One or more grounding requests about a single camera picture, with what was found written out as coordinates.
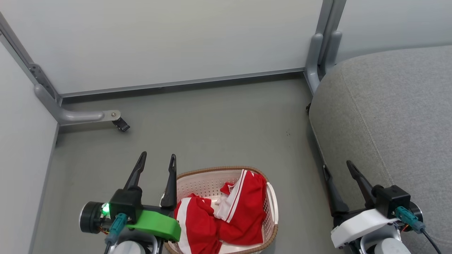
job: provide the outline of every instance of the white stripe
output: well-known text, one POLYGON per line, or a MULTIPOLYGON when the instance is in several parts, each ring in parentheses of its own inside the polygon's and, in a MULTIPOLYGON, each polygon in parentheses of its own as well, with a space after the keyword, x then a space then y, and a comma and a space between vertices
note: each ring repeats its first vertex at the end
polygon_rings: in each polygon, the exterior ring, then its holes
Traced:
POLYGON ((235 210, 237 209, 237 204, 239 203, 240 194, 242 193, 243 183, 245 182, 245 178, 246 178, 246 172, 248 172, 248 171, 243 169, 244 177, 243 177, 242 181, 240 182, 239 191, 237 192, 237 199, 235 200, 234 204, 232 205, 232 212, 231 212, 231 215, 229 216, 228 220, 226 221, 227 223, 231 222, 232 218, 234 217, 235 210))
POLYGON ((226 217, 223 219, 224 221, 229 223, 229 217, 232 217, 232 208, 234 207, 235 202, 238 199, 238 195, 239 195, 239 191, 240 191, 240 185, 243 182, 243 179, 245 179, 245 175, 246 175, 246 170, 242 169, 242 173, 240 174, 240 178, 239 180, 234 184, 234 188, 232 189, 231 194, 229 195, 229 197, 232 198, 228 198, 229 203, 228 205, 230 205, 226 217))
POLYGON ((188 203, 190 203, 191 199, 192 198, 183 198, 180 201, 180 206, 179 206, 179 210, 177 212, 177 218, 176 218, 176 220, 179 221, 180 228, 181 228, 179 248, 183 252, 183 254, 192 254, 192 250, 190 249, 190 244, 188 244, 187 227, 185 225, 185 221, 187 219, 188 203))
POLYGON ((224 200, 220 201, 220 204, 218 206, 217 212, 214 214, 215 218, 222 219, 224 221, 227 221, 229 214, 231 214, 232 206, 234 205, 234 201, 236 201, 236 197, 239 192, 239 186, 242 182, 242 179, 244 179, 244 169, 242 169, 242 172, 240 173, 239 180, 232 185, 230 188, 231 194, 225 198, 224 200))

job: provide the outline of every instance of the brown basket rim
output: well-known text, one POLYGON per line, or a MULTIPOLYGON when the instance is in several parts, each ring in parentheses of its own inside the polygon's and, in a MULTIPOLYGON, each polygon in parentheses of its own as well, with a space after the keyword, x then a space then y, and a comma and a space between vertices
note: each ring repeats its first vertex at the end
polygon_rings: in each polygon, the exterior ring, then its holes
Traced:
MULTIPOLYGON (((258 174, 262 175, 265 178, 265 180, 268 182, 268 178, 267 178, 267 176, 265 176, 264 173, 262 173, 257 168, 248 167, 248 166, 222 166, 222 167, 198 169, 198 170, 190 171, 190 172, 187 172, 187 173, 179 174, 177 176, 177 180, 179 180, 179 179, 181 179, 183 177, 189 176, 189 175, 194 175, 194 174, 201 174, 201 173, 207 173, 207 172, 213 172, 213 171, 242 170, 242 169, 249 170, 249 171, 254 171, 255 173, 258 173, 258 174)), ((277 233, 278 233, 278 224, 275 224, 273 226, 273 234, 272 234, 272 236, 265 243, 263 243, 261 246, 255 247, 255 248, 252 248, 252 249, 243 250, 243 251, 237 251, 237 252, 233 252, 233 253, 228 253, 228 254, 251 254, 251 253, 254 253, 254 252, 262 251, 262 250, 268 248, 271 243, 273 243, 273 241, 276 238, 276 234, 277 233)), ((170 247, 170 245, 168 243, 165 243, 165 248, 171 254, 179 254, 179 253, 175 252, 170 247)))

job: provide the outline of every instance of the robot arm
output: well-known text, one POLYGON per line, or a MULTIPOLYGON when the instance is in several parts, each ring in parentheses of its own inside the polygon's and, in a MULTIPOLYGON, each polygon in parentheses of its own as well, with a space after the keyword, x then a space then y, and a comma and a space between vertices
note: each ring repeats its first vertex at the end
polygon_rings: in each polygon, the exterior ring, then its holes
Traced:
POLYGON ((401 241, 400 231, 414 230, 428 236, 419 207, 398 186, 372 187, 351 161, 347 161, 347 167, 364 196, 365 208, 349 211, 333 183, 330 171, 324 165, 323 175, 331 216, 334 218, 334 228, 331 231, 334 246, 339 249, 349 248, 353 254, 410 254, 401 241))
POLYGON ((105 254, 161 254, 165 242, 179 241, 181 228, 174 219, 176 156, 171 156, 165 194, 157 207, 141 203, 138 181, 146 155, 146 152, 141 153, 124 188, 118 189, 109 202, 88 202, 80 213, 82 232, 106 235, 105 254))

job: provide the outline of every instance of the green led light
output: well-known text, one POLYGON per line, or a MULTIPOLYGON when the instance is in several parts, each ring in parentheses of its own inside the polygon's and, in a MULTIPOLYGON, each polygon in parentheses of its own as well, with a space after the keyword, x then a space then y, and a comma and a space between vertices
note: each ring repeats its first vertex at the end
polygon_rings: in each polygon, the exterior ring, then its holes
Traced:
POLYGON ((106 204, 104 205, 104 207, 102 208, 102 213, 103 213, 104 215, 110 214, 110 205, 109 205, 108 203, 106 203, 106 204))

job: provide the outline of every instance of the red and white garment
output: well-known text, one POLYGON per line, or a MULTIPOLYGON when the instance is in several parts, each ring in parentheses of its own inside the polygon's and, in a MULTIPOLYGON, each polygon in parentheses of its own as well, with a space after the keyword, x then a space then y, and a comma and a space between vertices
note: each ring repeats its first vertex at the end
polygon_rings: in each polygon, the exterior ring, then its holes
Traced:
POLYGON ((234 245, 263 243, 266 185, 262 175, 243 169, 237 183, 226 183, 220 189, 224 197, 220 199, 215 217, 222 241, 234 245))
POLYGON ((179 248, 184 254, 217 254, 221 242, 217 237, 217 225, 211 200, 190 194, 182 198, 174 211, 174 217, 182 229, 179 248))

